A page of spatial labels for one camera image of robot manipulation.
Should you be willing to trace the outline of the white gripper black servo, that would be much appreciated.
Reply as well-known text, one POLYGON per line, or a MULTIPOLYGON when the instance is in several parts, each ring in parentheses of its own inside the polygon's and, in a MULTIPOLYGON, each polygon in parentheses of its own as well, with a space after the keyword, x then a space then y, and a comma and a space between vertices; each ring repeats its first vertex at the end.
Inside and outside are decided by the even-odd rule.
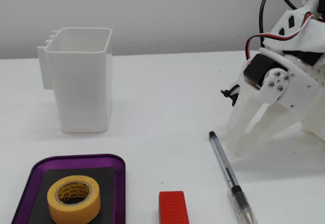
POLYGON ((291 54, 284 56, 262 48, 243 66, 243 75, 231 86, 235 104, 226 125, 227 148, 245 154, 266 139, 275 127, 278 104, 288 110, 309 110, 317 102, 317 82, 307 73, 307 64, 291 54), (262 105, 269 107, 253 128, 247 126, 262 105))

